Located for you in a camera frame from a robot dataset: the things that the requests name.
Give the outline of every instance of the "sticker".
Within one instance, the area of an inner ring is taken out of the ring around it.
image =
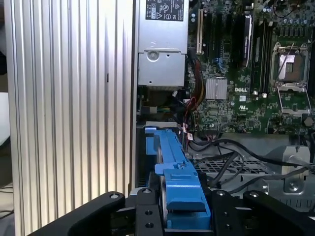
[[[187,138],[188,138],[188,140],[193,140],[193,137],[192,137],[192,134],[191,133],[187,133]]]
[[[246,102],[246,96],[241,95],[240,96],[240,102]]]
[[[147,0],[146,20],[184,21],[185,0]]]
[[[183,132],[187,133],[187,131],[186,131],[186,124],[185,123],[183,123]]]

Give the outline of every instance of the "green circuit board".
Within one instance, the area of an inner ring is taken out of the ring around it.
[[[307,96],[306,92],[291,90],[278,92],[270,81],[267,82],[267,97],[263,97],[261,93],[258,95],[253,93],[256,90],[259,91],[261,86],[262,66],[260,66],[259,61],[262,53],[259,51],[259,48],[264,46],[261,45],[261,38],[257,39],[259,38],[257,36],[259,31],[256,28],[260,27],[264,21],[267,24],[272,22],[271,24],[273,25],[269,40],[269,50],[271,51],[267,57],[270,61],[267,61],[268,67],[266,68],[269,72],[272,70],[272,66],[275,68],[279,67],[279,65],[275,64],[278,60],[272,62],[270,58],[276,43],[280,43],[281,47],[287,48],[290,48],[292,45],[302,48],[303,45],[306,45],[309,53],[305,54],[303,58],[301,57],[304,61],[302,61],[303,65],[301,65],[299,72],[302,73],[301,77],[307,75],[308,81],[314,31],[315,2],[313,0],[306,1],[291,13],[290,9],[283,9],[276,16],[274,9],[268,7],[268,2],[256,0],[250,13],[252,16],[251,56],[248,66],[245,68],[239,68],[234,65],[232,59],[234,50],[233,33],[225,30],[227,27],[231,27],[233,31],[233,28],[236,27],[236,17],[241,14],[239,12],[240,4],[242,2],[238,0],[206,0],[202,6],[204,18],[211,14],[210,25],[204,23],[203,26],[204,32],[207,30],[207,27],[211,31],[210,40],[204,43],[204,46],[207,44],[210,49],[207,49],[207,53],[202,52],[199,55],[199,60],[202,63],[203,79],[205,83],[207,83],[207,80],[217,77],[227,79],[227,96],[226,99],[220,100],[205,99],[200,104],[195,112],[197,128],[218,130],[224,123],[238,122],[239,126],[230,126],[226,132],[276,134],[286,132],[289,126],[294,127],[300,133],[307,132],[310,126],[314,126],[313,124],[306,126],[304,123],[307,117],[314,119],[312,109],[314,99],[312,96]],[[216,31],[218,15],[221,17],[220,58],[224,69],[224,71],[220,71],[220,74],[218,74],[218,66],[213,63],[213,60],[217,57],[215,56],[215,40],[216,33],[218,33]],[[227,26],[227,18],[231,18],[229,19],[231,22],[230,26]],[[192,28],[189,29],[189,46],[193,46],[196,44],[194,30],[196,26],[190,24],[189,27]],[[194,78],[192,75],[190,78],[189,87],[192,90],[194,88]],[[310,110],[310,112],[297,116],[285,114],[282,109],[291,109],[293,111]]]

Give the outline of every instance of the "screw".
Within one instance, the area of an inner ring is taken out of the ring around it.
[[[290,189],[291,191],[296,192],[299,188],[294,183],[290,183]]]
[[[217,194],[220,195],[220,196],[224,196],[224,195],[225,195],[225,193],[224,193],[223,191],[221,191],[221,190],[219,190],[219,191],[217,192]]]
[[[258,193],[255,193],[255,192],[250,192],[250,195],[251,195],[252,197],[254,197],[254,198],[256,198],[256,197],[259,196]]]
[[[148,53],[148,58],[150,60],[157,60],[158,59],[158,52],[151,51]]]
[[[151,193],[151,190],[146,188],[146,189],[142,190],[142,192],[144,192],[144,193]]]
[[[116,199],[116,198],[118,198],[118,197],[119,197],[119,194],[116,194],[116,193],[110,195],[110,198],[111,198],[111,199]]]

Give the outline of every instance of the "dell logo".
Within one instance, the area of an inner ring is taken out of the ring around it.
[[[247,88],[234,88],[235,92],[247,92]]]

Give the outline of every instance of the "power cable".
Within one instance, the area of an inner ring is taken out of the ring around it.
[[[307,168],[306,167],[302,167],[298,170],[295,170],[295,171],[291,171],[290,173],[288,174],[285,174],[285,175],[270,175],[270,176],[259,176],[259,177],[256,177],[256,178],[253,178],[251,179],[250,181],[246,182],[245,184],[241,185],[240,187],[232,190],[232,191],[229,191],[229,194],[233,194],[233,193],[237,193],[241,190],[243,190],[244,188],[248,187],[249,185],[255,183],[257,180],[259,179],[264,179],[264,180],[280,180],[280,179],[284,179],[284,178],[289,178],[291,176],[294,176],[294,175],[298,175],[298,174],[301,174],[303,173],[304,171],[307,171]]]

